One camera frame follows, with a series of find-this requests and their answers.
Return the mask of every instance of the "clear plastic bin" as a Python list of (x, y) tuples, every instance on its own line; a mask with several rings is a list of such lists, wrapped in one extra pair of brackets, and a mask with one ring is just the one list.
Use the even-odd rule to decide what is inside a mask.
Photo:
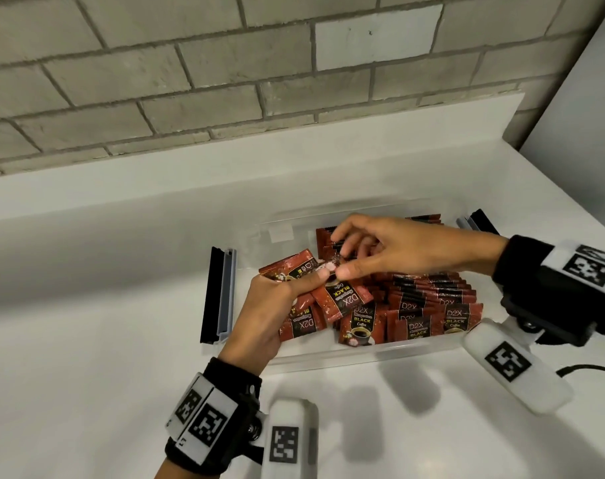
[[(307, 215), (274, 216), (273, 220), (247, 229), (235, 245), (238, 250), (238, 269), (234, 321), (244, 302), (249, 282), (258, 273), (258, 268), (306, 248), (318, 257), (315, 233), (317, 228), (338, 225), (354, 212), (376, 217), (414, 217), (439, 213), (445, 225), (456, 227), (456, 219), (469, 215), (469, 210), (463, 199), (398, 199), (386, 202), (352, 202), (338, 205), (338, 208), (332, 205), (310, 209), (305, 212)], [(478, 291), (478, 301), (483, 302), (482, 290), (487, 286), (486, 279), (474, 274), (465, 275), (465, 278)], [(353, 348), (339, 344), (338, 334), (329, 328), (283, 343), (278, 356), (265, 372), (310, 370), (433, 353), (458, 347), (462, 334)]]

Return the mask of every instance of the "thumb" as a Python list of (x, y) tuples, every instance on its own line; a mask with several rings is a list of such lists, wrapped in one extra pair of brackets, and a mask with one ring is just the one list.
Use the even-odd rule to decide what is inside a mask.
[(306, 276), (301, 277), (300, 279), (287, 282), (287, 285), (291, 290), (291, 295), (293, 297), (298, 297), (306, 292), (319, 288), (327, 281), (327, 279), (329, 279), (330, 274), (329, 269), (322, 267), (315, 272), (311, 272)]
[(336, 277), (340, 280), (356, 279), (383, 270), (383, 257), (378, 253), (370, 257), (356, 258), (340, 265), (336, 269)]

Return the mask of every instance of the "white countertop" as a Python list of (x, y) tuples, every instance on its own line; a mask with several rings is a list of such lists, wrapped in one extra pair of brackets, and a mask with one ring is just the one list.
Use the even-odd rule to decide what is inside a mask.
[[(342, 161), (342, 173), (0, 221), (0, 479), (153, 477), (163, 424), (207, 361), (208, 249), (263, 214), (459, 195), (506, 236), (605, 249), (605, 228), (502, 141)], [(488, 317), (504, 317), (497, 289), (480, 297)], [(556, 368), (605, 365), (605, 337), (533, 352)], [(261, 401), (318, 404), (320, 478), (605, 479), (605, 374), (567, 379), (575, 400), (535, 417), (456, 349), (268, 376)], [(258, 478), (259, 468), (239, 458), (224, 477)]]

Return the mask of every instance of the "person's left hand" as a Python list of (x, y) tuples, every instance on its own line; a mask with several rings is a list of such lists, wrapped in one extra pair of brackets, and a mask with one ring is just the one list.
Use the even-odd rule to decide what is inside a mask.
[(218, 359), (260, 375), (280, 349), (278, 330), (291, 311), (294, 299), (323, 285), (329, 275), (330, 271), (323, 267), (287, 282), (255, 276)]

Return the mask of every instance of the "hand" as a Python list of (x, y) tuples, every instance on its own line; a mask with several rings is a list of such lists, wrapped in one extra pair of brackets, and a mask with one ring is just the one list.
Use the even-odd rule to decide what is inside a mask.
[(278, 330), (291, 311), (295, 298), (323, 285), (329, 275), (330, 271), (322, 268), (287, 282), (255, 276), (218, 359), (260, 375), (280, 349)]
[(374, 272), (474, 271), (492, 275), (508, 243), (495, 234), (359, 214), (336, 227), (331, 240), (342, 239), (346, 239), (340, 251), (343, 257), (357, 249), (357, 259), (336, 270), (342, 280)]

